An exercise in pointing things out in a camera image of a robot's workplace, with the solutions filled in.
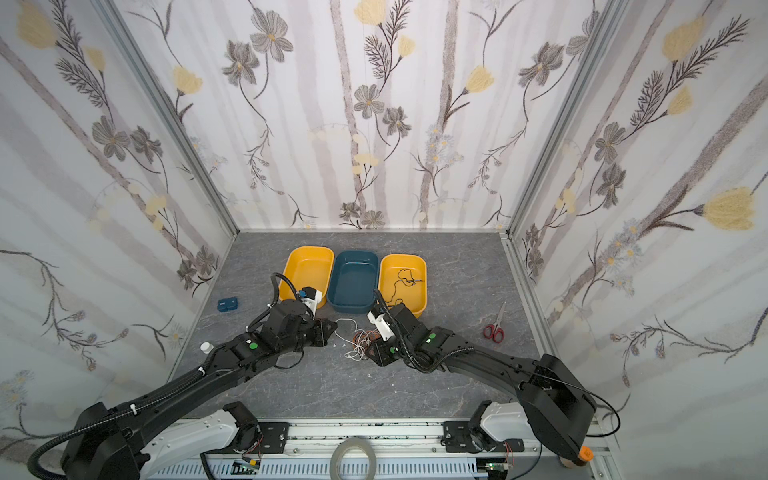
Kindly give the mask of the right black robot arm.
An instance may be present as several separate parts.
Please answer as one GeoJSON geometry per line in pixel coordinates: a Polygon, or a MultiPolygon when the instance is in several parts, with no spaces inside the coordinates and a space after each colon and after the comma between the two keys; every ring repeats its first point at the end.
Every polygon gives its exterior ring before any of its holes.
{"type": "Polygon", "coordinates": [[[522,358],[484,348],[450,329],[427,327],[403,304],[376,302],[367,318],[380,335],[365,352],[376,365],[401,360],[422,374],[461,374],[512,395],[544,447],[572,463],[586,460],[582,448],[602,398],[559,358],[522,358]]]}

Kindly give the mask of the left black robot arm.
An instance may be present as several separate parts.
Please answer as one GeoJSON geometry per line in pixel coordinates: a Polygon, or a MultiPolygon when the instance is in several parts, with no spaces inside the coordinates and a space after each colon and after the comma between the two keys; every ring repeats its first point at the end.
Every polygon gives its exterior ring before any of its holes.
{"type": "Polygon", "coordinates": [[[149,472],[150,444],[176,421],[217,397],[277,366],[281,355],[324,347],[337,323],[318,319],[303,302],[286,300],[218,344],[200,366],[116,407],[99,402],[82,412],[76,427],[39,446],[27,469],[38,479],[138,479],[149,472]]]}

